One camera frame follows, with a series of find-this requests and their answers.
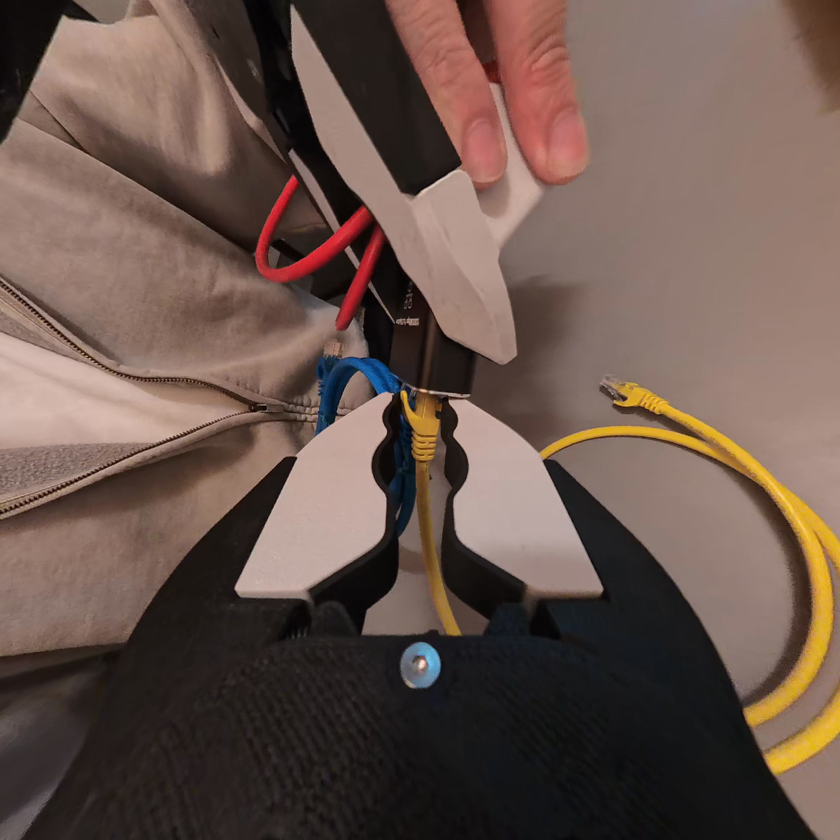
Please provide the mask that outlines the beige zip sweatshirt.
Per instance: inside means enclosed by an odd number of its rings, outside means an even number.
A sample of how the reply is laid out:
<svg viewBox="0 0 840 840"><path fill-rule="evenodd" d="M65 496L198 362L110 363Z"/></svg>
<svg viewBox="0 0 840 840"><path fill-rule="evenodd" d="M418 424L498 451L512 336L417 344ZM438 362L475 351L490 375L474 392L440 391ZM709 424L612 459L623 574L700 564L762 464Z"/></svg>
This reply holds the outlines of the beige zip sweatshirt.
<svg viewBox="0 0 840 840"><path fill-rule="evenodd" d="M2 143L2 658L123 643L367 354L256 268L261 71L244 2L65 20Z"/></svg>

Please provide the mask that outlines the black ethernet splitter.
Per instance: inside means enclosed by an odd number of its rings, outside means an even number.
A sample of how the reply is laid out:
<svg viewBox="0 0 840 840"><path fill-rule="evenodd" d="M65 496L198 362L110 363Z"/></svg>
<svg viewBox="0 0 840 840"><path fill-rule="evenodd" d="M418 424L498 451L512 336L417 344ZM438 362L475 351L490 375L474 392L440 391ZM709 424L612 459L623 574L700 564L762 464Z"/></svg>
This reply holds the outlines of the black ethernet splitter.
<svg viewBox="0 0 840 840"><path fill-rule="evenodd" d="M424 294L407 275L400 274L395 288L392 371L417 392L470 397L476 353L446 335Z"/></svg>

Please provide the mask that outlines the person's left hand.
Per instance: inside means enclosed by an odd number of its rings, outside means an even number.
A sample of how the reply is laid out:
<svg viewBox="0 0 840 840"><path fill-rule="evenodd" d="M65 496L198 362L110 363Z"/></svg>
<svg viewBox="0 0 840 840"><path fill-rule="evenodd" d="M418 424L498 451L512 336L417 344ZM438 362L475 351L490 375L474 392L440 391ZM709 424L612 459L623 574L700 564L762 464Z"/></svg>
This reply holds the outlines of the person's left hand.
<svg viewBox="0 0 840 840"><path fill-rule="evenodd" d="M479 189L497 183L507 142L482 61L455 1L389 1L406 53ZM479 2L479 31L495 50L509 120L542 182L562 185L585 171L590 145L576 97L564 1Z"/></svg>

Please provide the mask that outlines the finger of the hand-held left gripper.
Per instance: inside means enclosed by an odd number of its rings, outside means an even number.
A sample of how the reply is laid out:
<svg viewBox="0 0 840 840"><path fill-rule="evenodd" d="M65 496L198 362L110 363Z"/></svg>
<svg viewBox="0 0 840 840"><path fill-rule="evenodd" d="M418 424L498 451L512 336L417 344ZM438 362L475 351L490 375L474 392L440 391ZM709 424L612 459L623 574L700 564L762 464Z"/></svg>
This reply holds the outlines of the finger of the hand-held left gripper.
<svg viewBox="0 0 840 840"><path fill-rule="evenodd" d="M350 219L361 201L331 165L304 161L295 151L289 152L288 160L299 186L289 207L287 244L307 256ZM313 295L323 300L343 297L350 288L374 227L375 224L370 224L341 255L310 275ZM370 290L384 309L396 307L396 259L386 246L371 277Z"/></svg>
<svg viewBox="0 0 840 840"><path fill-rule="evenodd" d="M290 7L290 52L324 153L441 329L510 362L517 339L500 254L545 186L523 158L501 86L490 83L507 168L477 191L386 7Z"/></svg>

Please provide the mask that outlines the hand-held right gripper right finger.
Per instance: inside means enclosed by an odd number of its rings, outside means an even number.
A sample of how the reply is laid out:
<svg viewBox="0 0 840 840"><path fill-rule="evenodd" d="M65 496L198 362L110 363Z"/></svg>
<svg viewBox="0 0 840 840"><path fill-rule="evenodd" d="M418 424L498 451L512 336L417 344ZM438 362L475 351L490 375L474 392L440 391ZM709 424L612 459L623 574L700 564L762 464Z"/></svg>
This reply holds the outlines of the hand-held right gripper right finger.
<svg viewBox="0 0 840 840"><path fill-rule="evenodd" d="M602 582L539 451L467 400L442 405L444 582L465 604L595 599Z"/></svg>

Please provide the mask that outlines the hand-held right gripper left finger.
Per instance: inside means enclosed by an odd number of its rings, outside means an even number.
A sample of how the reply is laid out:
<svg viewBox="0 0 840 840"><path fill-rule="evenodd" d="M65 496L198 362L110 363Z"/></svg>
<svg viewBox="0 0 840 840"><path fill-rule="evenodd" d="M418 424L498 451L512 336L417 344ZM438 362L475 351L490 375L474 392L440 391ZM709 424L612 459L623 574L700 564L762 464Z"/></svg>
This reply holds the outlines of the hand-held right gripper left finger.
<svg viewBox="0 0 840 840"><path fill-rule="evenodd" d="M235 589L243 598L376 603L396 580L401 407L374 397L295 458Z"/></svg>

